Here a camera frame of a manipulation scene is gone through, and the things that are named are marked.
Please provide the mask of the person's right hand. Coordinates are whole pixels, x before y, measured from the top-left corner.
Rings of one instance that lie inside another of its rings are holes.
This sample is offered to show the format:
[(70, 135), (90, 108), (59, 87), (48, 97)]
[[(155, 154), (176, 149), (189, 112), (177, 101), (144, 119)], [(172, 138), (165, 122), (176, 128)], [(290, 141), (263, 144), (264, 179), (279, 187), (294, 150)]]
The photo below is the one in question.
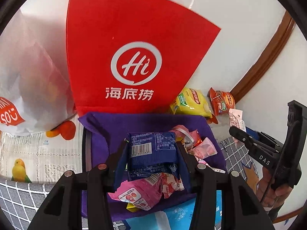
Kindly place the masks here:
[(287, 184), (284, 184), (276, 190), (272, 190), (271, 186), (269, 185), (272, 176), (265, 167), (262, 168), (262, 175), (262, 178), (257, 184), (256, 197), (259, 199), (259, 201), (261, 201), (266, 189), (268, 188), (267, 194), (261, 202), (262, 206), (264, 208), (278, 208), (282, 206), (292, 192), (293, 188)]

